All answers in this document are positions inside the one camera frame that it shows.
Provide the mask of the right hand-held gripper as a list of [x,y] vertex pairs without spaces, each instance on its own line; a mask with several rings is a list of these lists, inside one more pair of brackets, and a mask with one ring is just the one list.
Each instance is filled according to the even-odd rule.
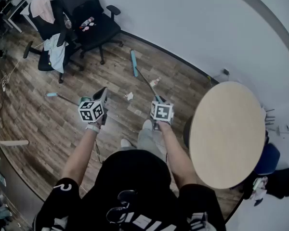
[[162,97],[155,97],[151,103],[150,118],[153,123],[153,130],[160,130],[158,121],[172,124],[174,117],[173,104]]

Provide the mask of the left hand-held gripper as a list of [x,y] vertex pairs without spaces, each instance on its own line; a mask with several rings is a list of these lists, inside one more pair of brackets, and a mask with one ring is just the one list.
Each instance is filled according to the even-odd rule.
[[107,118],[107,109],[105,108],[107,93],[108,88],[103,87],[93,95],[93,101],[89,99],[80,100],[78,112],[83,122],[95,123],[101,118],[102,125],[105,124]]

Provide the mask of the teal broom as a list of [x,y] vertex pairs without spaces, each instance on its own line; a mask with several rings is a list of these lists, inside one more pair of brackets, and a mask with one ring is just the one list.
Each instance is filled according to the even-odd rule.
[[155,99],[160,103],[165,103],[165,101],[157,94],[157,92],[154,90],[154,88],[150,85],[149,81],[146,79],[146,77],[141,73],[141,71],[137,67],[137,61],[134,50],[131,50],[131,62],[133,67],[133,74],[135,77],[138,77],[138,74],[141,75],[141,77],[144,79],[144,81],[147,83],[149,88],[151,89]]

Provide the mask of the teal long-handled dustpan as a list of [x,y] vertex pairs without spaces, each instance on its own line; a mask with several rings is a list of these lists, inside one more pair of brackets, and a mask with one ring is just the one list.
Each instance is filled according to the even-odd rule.
[[66,98],[66,97],[58,94],[57,92],[47,93],[46,96],[47,96],[47,97],[58,97],[58,98],[60,98],[60,99],[62,99],[62,100],[64,100],[64,101],[66,101],[66,102],[68,102],[68,103],[71,103],[71,104],[74,104],[74,105],[76,105],[76,106],[80,106],[80,104],[81,104],[82,102],[91,101],[91,99],[90,99],[89,97],[81,97],[81,98],[79,99],[79,101],[76,103],[76,102],[74,102],[74,101],[72,101],[72,100],[69,100],[68,98]]

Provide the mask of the person's right forearm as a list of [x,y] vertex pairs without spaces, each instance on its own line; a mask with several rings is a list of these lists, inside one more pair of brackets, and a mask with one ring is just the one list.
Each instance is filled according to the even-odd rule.
[[179,144],[171,126],[162,121],[158,121],[158,125],[163,135],[169,166],[178,189],[180,190],[188,184],[197,184],[197,175],[192,161]]

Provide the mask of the person's left forearm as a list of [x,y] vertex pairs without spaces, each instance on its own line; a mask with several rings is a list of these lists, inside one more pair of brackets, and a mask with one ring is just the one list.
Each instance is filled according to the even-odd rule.
[[[101,127],[100,121],[94,124]],[[78,186],[82,184],[97,135],[98,134],[91,129],[86,129],[79,144],[76,146],[64,166],[62,178],[72,179]]]

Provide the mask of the person's grey trousers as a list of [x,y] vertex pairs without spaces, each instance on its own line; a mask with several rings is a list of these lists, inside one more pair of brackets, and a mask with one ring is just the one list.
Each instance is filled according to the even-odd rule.
[[167,162],[167,151],[165,142],[160,131],[150,131],[147,129],[142,129],[138,134],[137,145],[132,147],[121,148],[120,151],[127,150],[145,150],[151,152],[163,162]]

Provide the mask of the white wristband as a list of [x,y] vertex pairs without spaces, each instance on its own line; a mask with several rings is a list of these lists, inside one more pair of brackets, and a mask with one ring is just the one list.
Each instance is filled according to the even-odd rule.
[[92,131],[96,132],[97,134],[100,132],[100,127],[96,124],[88,124],[86,129],[91,129]]

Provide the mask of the round black stool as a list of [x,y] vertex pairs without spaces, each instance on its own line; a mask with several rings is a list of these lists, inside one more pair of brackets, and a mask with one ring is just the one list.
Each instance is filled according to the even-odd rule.
[[189,149],[189,138],[190,138],[190,129],[192,124],[193,116],[189,117],[185,123],[183,130],[183,141],[187,149]]

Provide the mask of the light blue cloth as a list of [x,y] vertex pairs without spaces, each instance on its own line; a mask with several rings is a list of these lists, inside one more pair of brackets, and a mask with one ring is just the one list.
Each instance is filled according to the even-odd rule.
[[64,73],[64,57],[65,57],[65,47],[69,44],[63,42],[62,46],[57,46],[60,33],[53,35],[50,39],[44,41],[44,50],[48,51],[50,57],[50,63],[54,70]]

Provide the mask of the person's black printed shirt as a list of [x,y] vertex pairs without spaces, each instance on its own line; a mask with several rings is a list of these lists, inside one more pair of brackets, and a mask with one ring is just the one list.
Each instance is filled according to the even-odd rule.
[[[57,182],[36,215],[34,231],[226,231],[216,194],[199,184],[170,189],[167,165],[143,150],[120,151],[103,163],[94,186],[79,195],[69,178]],[[121,224],[109,223],[107,212],[121,206],[118,194],[137,196]]]

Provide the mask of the round beige table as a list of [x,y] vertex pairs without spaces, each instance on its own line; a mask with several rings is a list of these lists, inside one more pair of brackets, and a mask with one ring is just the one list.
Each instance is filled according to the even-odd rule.
[[264,146],[265,124],[255,95],[227,81],[211,88],[192,119],[189,152],[199,178],[215,189],[241,183],[256,167]]

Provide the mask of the bottle with red cap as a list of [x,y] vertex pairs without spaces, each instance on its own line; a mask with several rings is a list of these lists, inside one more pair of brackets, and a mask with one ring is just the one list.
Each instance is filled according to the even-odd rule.
[[86,21],[84,21],[84,22],[79,26],[79,28],[80,28],[80,29],[85,28],[85,27],[88,26],[90,23],[92,23],[93,20],[94,20],[93,17],[88,18]]

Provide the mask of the black office chair with cloths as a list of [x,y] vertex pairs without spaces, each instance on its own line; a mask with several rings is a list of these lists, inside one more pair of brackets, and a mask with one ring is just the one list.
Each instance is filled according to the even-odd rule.
[[[71,60],[71,56],[80,50],[80,46],[77,46],[75,43],[75,40],[72,38],[73,36],[72,30],[68,29],[65,25],[63,8],[57,1],[55,0],[50,0],[50,1],[51,1],[52,10],[53,10],[53,15],[55,18],[55,22],[53,24],[47,23],[46,21],[41,19],[39,16],[33,18],[31,11],[30,11],[30,7],[28,9],[29,18],[32,20],[33,24],[36,26],[40,34],[40,37],[43,40],[42,50],[38,50],[37,48],[32,47],[29,53],[31,52],[36,55],[39,55],[38,70],[43,71],[43,72],[56,71],[51,66],[48,51],[44,50],[44,41],[47,39],[50,39],[53,35],[60,33],[57,46],[58,47],[62,46],[64,41],[69,44],[68,46],[65,47],[65,57],[64,57],[64,62],[63,62],[64,70],[65,70],[65,67],[69,63],[72,63],[79,68],[79,71],[82,71],[84,70],[84,66]],[[61,84],[63,83],[62,76],[64,73],[63,74],[60,72],[58,73],[59,73],[58,83]]]

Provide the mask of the pale wooden plank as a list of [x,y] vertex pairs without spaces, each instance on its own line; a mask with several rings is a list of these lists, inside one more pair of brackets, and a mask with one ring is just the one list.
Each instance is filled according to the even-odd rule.
[[29,145],[29,141],[28,140],[0,141],[0,145],[4,145],[4,146],[22,146],[22,145]]

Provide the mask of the eyeglasses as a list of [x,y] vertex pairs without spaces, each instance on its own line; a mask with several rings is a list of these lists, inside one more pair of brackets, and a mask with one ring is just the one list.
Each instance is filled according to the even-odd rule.
[[106,219],[112,224],[123,223],[128,216],[129,208],[137,196],[135,190],[123,190],[118,194],[118,201],[121,206],[111,208],[107,214]]

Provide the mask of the dark metal rack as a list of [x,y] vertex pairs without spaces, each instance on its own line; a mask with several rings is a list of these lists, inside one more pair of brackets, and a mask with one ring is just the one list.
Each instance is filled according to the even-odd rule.
[[265,122],[265,125],[266,126],[269,126],[269,125],[273,125],[275,120],[276,120],[276,117],[274,115],[272,115],[272,112],[274,112],[275,109],[269,109],[269,110],[265,110],[265,119],[264,119],[264,122]]

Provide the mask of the blue chair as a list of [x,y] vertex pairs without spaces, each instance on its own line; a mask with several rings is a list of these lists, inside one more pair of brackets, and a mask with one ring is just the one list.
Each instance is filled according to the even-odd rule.
[[254,169],[257,175],[269,175],[272,174],[279,162],[280,151],[272,143],[268,143],[264,146],[261,157]]

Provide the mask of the white desk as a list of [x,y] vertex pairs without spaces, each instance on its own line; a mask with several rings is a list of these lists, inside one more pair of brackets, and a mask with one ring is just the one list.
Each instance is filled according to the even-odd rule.
[[3,21],[11,28],[16,29],[19,33],[22,33],[22,29],[13,21],[15,15],[21,13],[21,10],[25,8],[25,5],[29,5],[30,0],[6,0],[7,4],[0,11]]

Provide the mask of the white and pink cloth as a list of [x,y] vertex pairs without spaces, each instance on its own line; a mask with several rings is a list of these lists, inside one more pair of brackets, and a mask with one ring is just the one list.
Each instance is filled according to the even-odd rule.
[[254,201],[254,206],[258,206],[267,193],[266,184],[268,183],[268,177],[264,176],[261,178],[256,178],[253,182],[252,192],[249,200]]

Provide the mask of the black bag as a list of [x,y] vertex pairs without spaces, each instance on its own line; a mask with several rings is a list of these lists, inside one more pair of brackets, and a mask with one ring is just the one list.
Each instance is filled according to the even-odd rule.
[[268,183],[266,184],[266,195],[274,196],[278,199],[289,197],[289,168],[276,170],[269,175],[257,175],[252,173],[245,181],[243,186],[243,198],[249,200],[252,192],[253,182],[256,178],[267,176]]

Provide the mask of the white bracket pieces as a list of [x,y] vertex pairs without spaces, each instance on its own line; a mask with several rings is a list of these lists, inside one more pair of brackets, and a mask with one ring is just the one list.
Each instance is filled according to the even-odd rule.
[[275,129],[276,135],[281,136],[282,134],[289,134],[289,126],[287,124],[282,126],[277,126]]

